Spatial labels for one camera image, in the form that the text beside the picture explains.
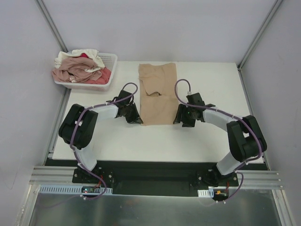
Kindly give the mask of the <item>beige t shirt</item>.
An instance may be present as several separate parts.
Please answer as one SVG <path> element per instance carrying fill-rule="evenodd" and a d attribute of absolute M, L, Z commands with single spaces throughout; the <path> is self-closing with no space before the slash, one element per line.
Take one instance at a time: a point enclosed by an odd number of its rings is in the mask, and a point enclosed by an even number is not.
<path fill-rule="evenodd" d="M 174 86 L 177 71 L 174 63 L 140 64 L 140 117 L 144 126 L 172 125 L 178 109 Z"/>

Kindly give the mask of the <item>white plastic laundry basket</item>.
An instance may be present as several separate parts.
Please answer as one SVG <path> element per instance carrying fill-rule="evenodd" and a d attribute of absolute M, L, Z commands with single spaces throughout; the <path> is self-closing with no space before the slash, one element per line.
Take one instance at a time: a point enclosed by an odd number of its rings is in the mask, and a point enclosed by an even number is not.
<path fill-rule="evenodd" d="M 95 49 L 75 49 L 59 52 L 52 70 L 54 82 L 69 89 L 108 91 L 115 68 L 115 54 Z"/>

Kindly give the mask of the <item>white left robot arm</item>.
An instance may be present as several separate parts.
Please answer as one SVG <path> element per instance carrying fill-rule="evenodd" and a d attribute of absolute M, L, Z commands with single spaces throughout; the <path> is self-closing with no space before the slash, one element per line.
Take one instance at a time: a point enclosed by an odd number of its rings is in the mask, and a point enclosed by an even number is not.
<path fill-rule="evenodd" d="M 118 117 L 125 117 L 129 124 L 142 124 L 133 93 L 121 90 L 112 100 L 87 108 L 73 104 L 59 128 L 59 137 L 69 145 L 78 165 L 85 169 L 83 178 L 89 183 L 95 183 L 100 174 L 95 169 L 97 160 L 92 145 L 95 126 L 100 121 Z"/>

